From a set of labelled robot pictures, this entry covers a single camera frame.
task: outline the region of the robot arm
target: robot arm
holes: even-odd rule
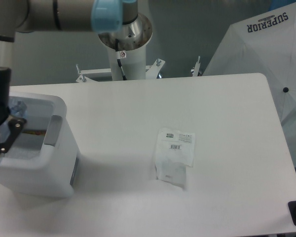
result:
[[[115,32],[136,18],[137,0],[0,0],[0,125],[8,121],[10,130],[0,154],[9,151],[26,123],[8,108],[15,32]]]

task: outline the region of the cable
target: cable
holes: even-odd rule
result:
[[[119,43],[119,40],[115,39],[115,51],[116,52],[118,52],[118,43]],[[125,76],[125,72],[124,72],[123,67],[122,67],[122,62],[120,61],[120,59],[117,59],[117,64],[120,67],[120,71],[122,72],[123,80],[127,80],[127,78]]]

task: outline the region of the gray floor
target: gray floor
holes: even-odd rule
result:
[[[153,24],[147,64],[166,61],[165,77],[186,77],[201,55],[205,69],[230,24],[268,11],[271,0],[139,0]],[[82,70],[108,68],[95,33],[17,33],[12,85],[70,83]]]

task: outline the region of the white umbrella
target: white umbrella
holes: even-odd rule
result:
[[[281,121],[296,108],[296,3],[229,27],[204,75],[239,73],[267,77]],[[294,160],[296,124],[284,132]]]

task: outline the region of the bolt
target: bolt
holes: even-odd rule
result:
[[[81,71],[79,69],[79,64],[76,64],[75,67],[77,68],[78,74],[81,74]]]

